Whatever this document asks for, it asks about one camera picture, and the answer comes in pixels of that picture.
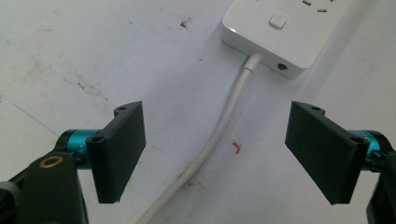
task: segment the power cord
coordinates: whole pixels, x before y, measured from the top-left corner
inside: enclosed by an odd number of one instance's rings
[[[137,224],[148,224],[163,209],[163,207],[177,194],[177,192],[195,175],[207,159],[212,155],[218,146],[221,138],[230,125],[235,109],[244,92],[246,86],[252,78],[252,74],[262,60],[262,55],[258,52],[253,53],[244,65],[244,69],[235,83],[233,90],[224,108],[219,123],[212,133],[209,141],[206,143],[204,150],[192,165],[157,199],[157,201],[146,211],[146,213],[137,221]]]

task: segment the power strip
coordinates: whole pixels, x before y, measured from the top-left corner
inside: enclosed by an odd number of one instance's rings
[[[234,0],[222,40],[279,74],[295,78],[323,50],[351,0]]]

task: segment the white table surface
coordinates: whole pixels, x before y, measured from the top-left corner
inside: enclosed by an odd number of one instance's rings
[[[143,101],[148,144],[120,203],[99,204],[92,173],[78,172],[91,223],[135,223],[200,153],[246,59],[220,41],[231,2],[1,1],[0,180],[63,131],[101,129],[115,107]],[[367,223],[377,175],[362,172],[351,204],[330,206],[284,140],[297,100],[395,143],[395,11],[354,0],[294,80],[260,66],[213,157],[155,222]]]

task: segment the power strip switch button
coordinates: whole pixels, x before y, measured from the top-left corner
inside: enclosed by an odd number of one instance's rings
[[[274,27],[277,30],[281,30],[286,23],[288,18],[286,15],[280,12],[276,12],[270,20],[270,26]]]

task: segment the red mark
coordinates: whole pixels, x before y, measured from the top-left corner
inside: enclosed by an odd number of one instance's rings
[[[241,152],[241,145],[239,145],[237,142],[233,142],[233,146],[236,148],[236,152],[235,154],[239,154],[239,152]]]

